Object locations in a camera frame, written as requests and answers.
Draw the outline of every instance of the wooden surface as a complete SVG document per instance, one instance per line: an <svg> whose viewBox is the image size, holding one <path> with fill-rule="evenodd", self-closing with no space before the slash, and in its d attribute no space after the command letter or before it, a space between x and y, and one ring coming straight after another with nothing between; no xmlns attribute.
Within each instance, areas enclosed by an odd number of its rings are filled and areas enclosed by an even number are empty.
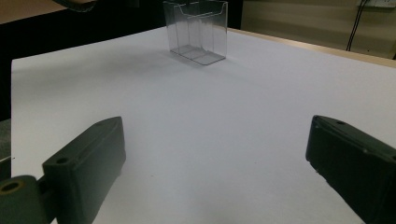
<svg viewBox="0 0 396 224"><path fill-rule="evenodd" d="M333 49L346 49L357 0L246 0L242 29ZM396 9L366 7L351 51L392 59Z"/></svg>
<svg viewBox="0 0 396 224"><path fill-rule="evenodd" d="M236 32L238 34L251 35L251 36L258 37L258 38L267 39L267 40L291 45L291 46L298 47L298 48L312 49L314 51L329 53L332 55L342 56L342 57L346 57L349 59L355 59L355 60L359 60L362 62L375 63L375 64L380 64L380 65L396 68L396 61L391 60L391 59L379 58L379 57L375 57L375 56L359 54L359 53L345 51L345 50L341 50L341 49L326 48L326 47L322 47L322 46L318 46L318 45L307 44L307 43L294 41L294 40L288 40L285 38L280 38L280 37L275 37L275 36L261 35L261 34L256 34L256 33L248 32L248 31L236 30L236 29L231 29L231 28L229 28L229 30Z"/></svg>

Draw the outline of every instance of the black cable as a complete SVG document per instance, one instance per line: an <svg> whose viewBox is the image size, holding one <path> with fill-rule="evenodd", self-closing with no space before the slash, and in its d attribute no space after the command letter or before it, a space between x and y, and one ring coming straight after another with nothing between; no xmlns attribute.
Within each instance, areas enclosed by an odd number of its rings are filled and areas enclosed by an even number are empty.
<svg viewBox="0 0 396 224"><path fill-rule="evenodd" d="M356 30L358 29L359 21L361 20L361 13L363 12L363 9L366 6L367 2L368 0L364 0L364 1L361 0L358 13L356 14L355 23L353 24L352 32L350 34L349 41L346 46L346 51L350 51L350 48L352 47L353 38L355 37Z"/></svg>

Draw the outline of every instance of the clear plastic container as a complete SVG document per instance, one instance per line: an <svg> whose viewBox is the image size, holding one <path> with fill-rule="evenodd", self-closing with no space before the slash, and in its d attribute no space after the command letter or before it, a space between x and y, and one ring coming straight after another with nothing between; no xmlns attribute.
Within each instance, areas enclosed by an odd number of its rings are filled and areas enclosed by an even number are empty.
<svg viewBox="0 0 396 224"><path fill-rule="evenodd" d="M203 65L225 59L227 8L224 1L164 1L170 50Z"/></svg>

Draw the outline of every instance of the dark green plastic block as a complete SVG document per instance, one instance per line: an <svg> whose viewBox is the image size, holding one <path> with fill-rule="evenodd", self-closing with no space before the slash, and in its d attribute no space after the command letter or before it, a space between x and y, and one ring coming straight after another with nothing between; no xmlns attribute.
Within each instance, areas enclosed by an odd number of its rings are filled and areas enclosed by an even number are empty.
<svg viewBox="0 0 396 224"><path fill-rule="evenodd" d="M314 116L306 159L365 223L396 223L394 148L343 121Z"/></svg>

